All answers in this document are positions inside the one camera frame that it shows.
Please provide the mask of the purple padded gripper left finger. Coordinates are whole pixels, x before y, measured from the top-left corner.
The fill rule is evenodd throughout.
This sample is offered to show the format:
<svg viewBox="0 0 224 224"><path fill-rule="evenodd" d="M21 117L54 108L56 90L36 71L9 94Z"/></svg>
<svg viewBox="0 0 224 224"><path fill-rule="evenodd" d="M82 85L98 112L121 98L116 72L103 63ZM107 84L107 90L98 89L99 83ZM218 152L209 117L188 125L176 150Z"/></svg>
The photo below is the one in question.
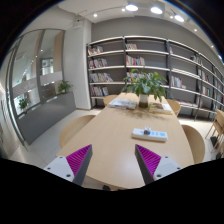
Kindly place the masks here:
<svg viewBox="0 0 224 224"><path fill-rule="evenodd" d="M92 145L87 145L68 156L59 155L44 170L81 186L92 155Z"/></svg>

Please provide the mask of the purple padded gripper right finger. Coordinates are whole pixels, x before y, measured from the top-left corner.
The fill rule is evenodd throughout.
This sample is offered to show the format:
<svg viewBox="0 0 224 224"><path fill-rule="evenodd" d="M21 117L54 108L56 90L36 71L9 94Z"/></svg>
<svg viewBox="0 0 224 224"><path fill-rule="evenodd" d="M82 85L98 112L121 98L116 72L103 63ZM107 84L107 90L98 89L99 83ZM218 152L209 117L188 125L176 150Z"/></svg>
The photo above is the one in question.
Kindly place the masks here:
<svg viewBox="0 0 224 224"><path fill-rule="evenodd" d="M135 156L145 184L152 183L182 169L171 157L160 156L140 145L135 145Z"/></svg>

